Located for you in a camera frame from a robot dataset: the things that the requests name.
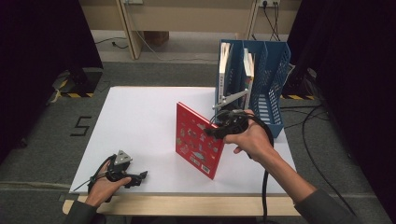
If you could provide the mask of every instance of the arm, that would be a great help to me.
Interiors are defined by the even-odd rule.
[[[253,120],[245,132],[229,134],[224,137],[226,144],[237,144],[235,154],[246,151],[250,157],[262,165],[265,170],[279,183],[279,185],[296,202],[300,202],[313,193],[316,188],[300,177],[274,150],[264,129]]]
[[[100,173],[106,171],[109,161],[102,167]],[[85,203],[73,202],[64,224],[90,223],[97,208],[114,194],[121,186],[128,184],[131,177],[125,177],[117,182],[109,181],[105,176],[96,180]]]
[[[261,164],[293,199],[295,208],[309,223],[360,223],[325,191],[317,190],[299,176],[271,146],[265,130],[253,120],[248,121],[243,133],[226,135],[224,142],[237,144],[235,154],[244,150]]]

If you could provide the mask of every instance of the person's left hand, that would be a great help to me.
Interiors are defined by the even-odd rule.
[[[105,172],[109,164],[110,161],[106,162],[105,165],[102,166],[99,174]],[[89,204],[90,206],[99,207],[108,198],[110,198],[114,194],[114,192],[116,192],[121,186],[128,184],[131,180],[132,179],[129,176],[117,182],[109,181],[106,176],[96,179],[96,182],[92,186],[91,192],[88,195],[85,203]]]

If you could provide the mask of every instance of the gray carpet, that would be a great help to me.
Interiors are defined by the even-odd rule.
[[[13,149],[0,165],[0,223],[62,223],[63,199],[87,146],[95,122],[111,86],[205,86],[215,85],[213,64],[104,63],[104,73],[92,98],[61,97],[43,111],[27,136],[27,147]],[[297,171],[315,186],[334,191],[319,175],[304,147],[302,124],[320,101],[281,100],[282,117]],[[323,174],[346,198],[362,223],[391,223],[373,194],[360,168],[347,150],[325,108],[321,107],[305,125],[306,143]],[[85,136],[75,125],[89,126]],[[51,183],[28,186],[9,182]],[[279,223],[306,223],[301,217],[270,217]],[[108,217],[107,223],[123,223],[123,217]]]

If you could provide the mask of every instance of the yellow black tape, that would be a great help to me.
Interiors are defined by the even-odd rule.
[[[291,100],[314,100],[312,95],[284,95],[280,96],[281,99],[291,99]]]
[[[93,97],[93,93],[61,92],[61,95],[70,98]]]

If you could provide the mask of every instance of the floor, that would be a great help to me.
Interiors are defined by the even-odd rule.
[[[103,62],[123,63],[211,63],[217,64],[219,40],[235,39],[228,33],[170,32],[169,40],[160,46],[145,45],[138,60],[133,60],[123,31],[92,31]],[[255,35],[258,40],[270,40],[270,35]],[[286,41],[287,35],[279,36]]]
[[[132,60],[130,51],[126,47],[123,31],[92,31],[100,57],[104,63],[137,63],[140,71],[144,71],[146,64],[176,63],[178,69],[181,63],[191,67],[191,63],[199,67],[200,64],[216,65],[219,57],[219,40],[234,39],[233,34],[209,33],[170,33],[167,42],[159,47],[144,47],[139,60]],[[256,35],[259,40],[269,40],[269,35]],[[75,131],[75,123],[81,115],[91,115],[89,126],[94,126],[99,116],[103,101],[106,99],[105,89],[111,80],[112,84],[125,81],[120,74],[107,72],[105,81],[101,83],[95,97],[91,99],[60,98],[49,108],[35,129],[31,133],[32,139],[28,148],[16,149],[0,165],[0,223],[59,223],[64,220],[62,213],[64,197],[70,188],[75,170],[78,168],[87,137],[71,138],[70,133]],[[324,108],[309,120],[306,133],[302,133],[302,121],[309,113],[310,107],[320,104],[320,100],[282,100],[282,116],[285,123],[285,132],[290,144],[290,152],[296,164],[297,171],[315,186],[327,190],[337,202],[342,203],[328,183],[323,180],[312,161],[307,156],[303,136],[306,137],[317,164],[330,182],[346,198],[354,208],[362,223],[391,223],[382,206],[371,191],[371,188],[352,159],[347,155],[342,139],[337,135],[330,117]],[[8,217],[9,222],[3,222],[2,217]],[[301,217],[271,217],[278,223],[306,223]],[[132,223],[144,223],[132,218]],[[150,220],[152,223],[176,223],[173,217],[161,217]],[[231,223],[229,220],[215,223]],[[107,224],[125,223],[123,217],[108,217]]]

